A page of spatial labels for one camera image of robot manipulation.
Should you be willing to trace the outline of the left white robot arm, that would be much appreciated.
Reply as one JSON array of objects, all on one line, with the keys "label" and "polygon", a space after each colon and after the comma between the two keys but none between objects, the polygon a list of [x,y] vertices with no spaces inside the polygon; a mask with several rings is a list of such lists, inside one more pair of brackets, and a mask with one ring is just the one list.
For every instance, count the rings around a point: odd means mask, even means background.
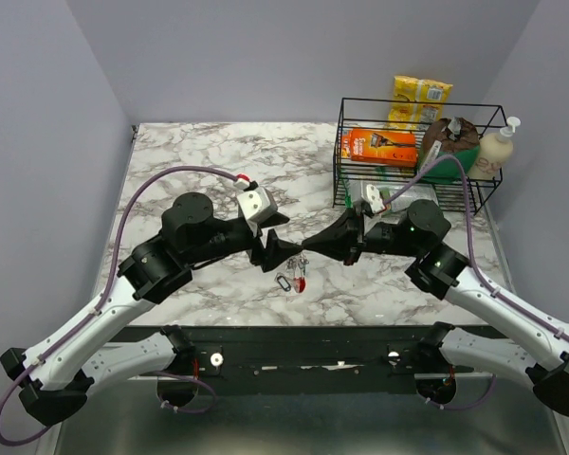
[{"label": "left white robot arm", "polygon": [[180,374],[192,367],[193,344],[175,326],[111,352],[103,347],[129,322],[189,283],[197,268],[245,252],[251,264],[269,272],[301,252],[300,246],[278,238],[274,228],[288,219],[267,191],[246,191],[237,202],[237,217],[219,220],[207,195],[177,197],[162,214],[158,234],[134,248],[98,296],[45,341],[1,355],[8,376],[20,382],[19,399],[30,416],[53,426],[105,386],[139,374]]}]

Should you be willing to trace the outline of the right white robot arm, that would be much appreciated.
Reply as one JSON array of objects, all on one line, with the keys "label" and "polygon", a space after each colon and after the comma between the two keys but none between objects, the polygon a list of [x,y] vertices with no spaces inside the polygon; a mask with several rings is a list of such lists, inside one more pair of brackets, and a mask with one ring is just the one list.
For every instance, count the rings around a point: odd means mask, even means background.
[{"label": "right white robot arm", "polygon": [[411,203],[397,224],[376,223],[347,209],[303,249],[346,265],[363,253],[413,258],[406,274],[421,291],[459,306],[501,333],[479,337],[436,322],[408,360],[436,372],[467,367],[513,380],[549,409],[569,417],[569,323],[547,316],[486,277],[467,256],[444,243],[450,222],[432,201]]}]

